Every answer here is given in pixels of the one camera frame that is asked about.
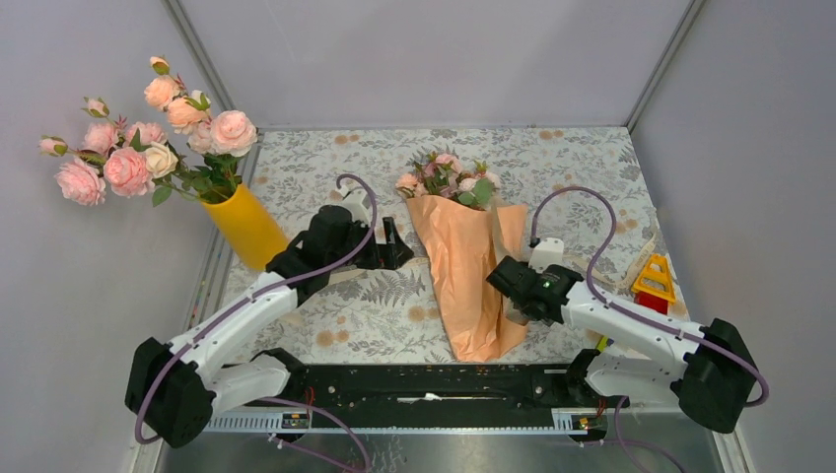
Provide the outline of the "orange paper bouquet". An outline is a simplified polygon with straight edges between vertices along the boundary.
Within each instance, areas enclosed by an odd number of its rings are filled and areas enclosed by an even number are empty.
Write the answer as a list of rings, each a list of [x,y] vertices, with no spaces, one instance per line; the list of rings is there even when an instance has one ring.
[[[507,203],[497,174],[472,169],[450,151],[416,156],[394,188],[430,262],[433,289],[453,356],[488,362],[517,347],[527,330],[487,281],[506,256],[520,256],[528,209]]]

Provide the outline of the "cream printed ribbon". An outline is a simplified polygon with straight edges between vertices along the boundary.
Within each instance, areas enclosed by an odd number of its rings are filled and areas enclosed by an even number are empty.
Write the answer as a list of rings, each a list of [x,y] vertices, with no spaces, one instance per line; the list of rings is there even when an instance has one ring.
[[[630,289],[634,283],[634,281],[639,276],[641,270],[644,268],[647,261],[650,259],[650,256],[655,252],[656,246],[659,240],[660,229],[653,227],[652,228],[652,235],[651,237],[644,243],[641,247],[639,254],[634,258],[634,260],[628,266],[624,276],[619,279],[612,279],[605,274],[601,273],[597,269],[593,269],[592,273],[593,276],[600,282],[604,282],[606,285],[609,285],[615,288],[618,291],[623,291],[626,289]],[[579,255],[564,253],[563,260],[565,262],[569,262],[571,266],[577,266],[580,269],[586,270],[589,266],[590,261],[587,259],[582,258]],[[358,277],[363,276],[366,273],[365,269],[352,269],[343,272],[339,272],[337,274],[332,274],[330,277],[327,286],[332,286],[335,284],[339,284],[345,281],[349,281]]]

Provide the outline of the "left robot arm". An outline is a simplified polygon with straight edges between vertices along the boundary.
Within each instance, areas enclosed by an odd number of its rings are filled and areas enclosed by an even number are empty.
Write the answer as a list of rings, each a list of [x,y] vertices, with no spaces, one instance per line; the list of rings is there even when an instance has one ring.
[[[333,272],[396,270],[413,256],[392,217],[359,204],[321,207],[231,303],[166,343],[150,337],[136,348],[124,399],[136,416],[135,440],[182,447],[214,417],[248,402],[273,396],[297,403],[306,380],[279,357],[262,354],[234,366],[227,360],[324,289]]]

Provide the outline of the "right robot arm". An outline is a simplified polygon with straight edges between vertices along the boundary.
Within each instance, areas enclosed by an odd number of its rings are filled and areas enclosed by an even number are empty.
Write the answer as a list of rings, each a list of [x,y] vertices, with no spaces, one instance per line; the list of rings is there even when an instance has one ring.
[[[618,304],[580,273],[560,265],[541,272],[507,256],[486,281],[526,321],[599,333],[639,353],[617,357],[584,349],[565,374],[567,396],[589,406],[599,399],[675,405],[696,424],[732,433],[757,381],[757,368],[732,324],[675,320],[639,304]]]

